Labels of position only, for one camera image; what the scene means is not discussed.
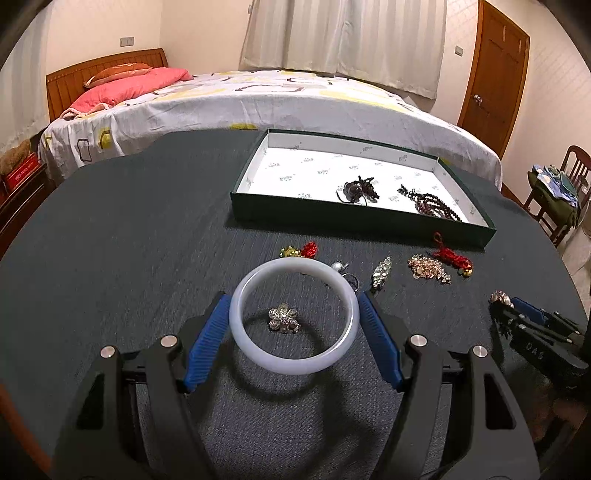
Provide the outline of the person's right hand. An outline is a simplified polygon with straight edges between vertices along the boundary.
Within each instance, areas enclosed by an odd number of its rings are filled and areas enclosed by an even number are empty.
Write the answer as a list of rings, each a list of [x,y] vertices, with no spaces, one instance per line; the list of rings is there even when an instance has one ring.
[[[566,421],[574,429],[579,429],[587,414],[588,407],[583,403],[545,393],[534,403],[531,410],[529,420],[531,436],[534,441],[541,440],[554,419]]]

